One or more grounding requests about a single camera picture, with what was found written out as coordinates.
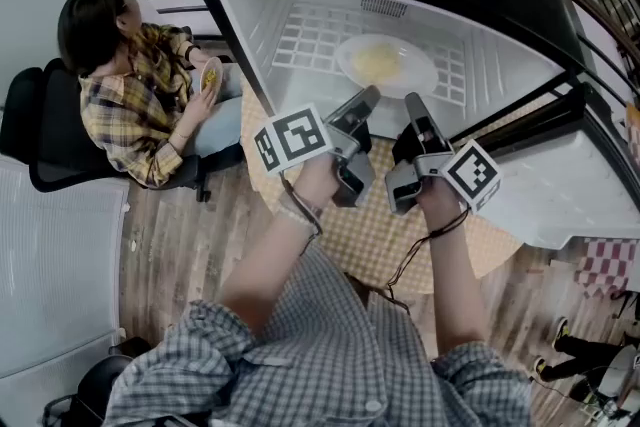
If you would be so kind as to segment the person's right hand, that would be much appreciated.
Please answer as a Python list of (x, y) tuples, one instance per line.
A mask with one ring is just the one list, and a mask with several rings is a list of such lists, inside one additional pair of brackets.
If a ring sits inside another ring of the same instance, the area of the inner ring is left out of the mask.
[(445, 227), (461, 214), (457, 192), (440, 177), (427, 177), (423, 180), (416, 202), (430, 231)]

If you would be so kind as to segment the person's left hand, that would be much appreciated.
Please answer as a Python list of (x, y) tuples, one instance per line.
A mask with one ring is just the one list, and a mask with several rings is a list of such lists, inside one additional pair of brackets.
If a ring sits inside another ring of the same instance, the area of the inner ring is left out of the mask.
[(334, 156), (317, 155), (304, 162), (294, 184), (296, 194), (314, 209), (324, 210), (340, 185), (334, 171)]

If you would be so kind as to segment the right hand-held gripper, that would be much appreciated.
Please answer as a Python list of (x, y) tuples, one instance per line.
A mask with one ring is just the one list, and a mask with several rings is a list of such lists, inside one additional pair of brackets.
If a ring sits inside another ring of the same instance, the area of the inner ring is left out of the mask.
[(385, 176), (391, 212), (408, 213), (416, 204), (423, 181), (440, 177), (477, 214), (500, 189), (502, 172), (498, 164), (475, 140), (455, 153), (417, 93), (409, 93), (405, 105), (410, 124), (392, 147), (395, 165)]

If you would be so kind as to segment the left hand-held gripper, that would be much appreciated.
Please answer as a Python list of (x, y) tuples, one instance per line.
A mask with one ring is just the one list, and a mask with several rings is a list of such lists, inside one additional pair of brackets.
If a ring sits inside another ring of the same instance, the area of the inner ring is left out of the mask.
[(373, 185), (375, 171), (368, 119), (381, 99), (370, 85), (324, 119), (312, 103), (269, 118), (254, 143), (266, 173), (274, 176), (323, 153), (334, 156), (339, 189), (333, 196), (339, 208), (360, 206)]

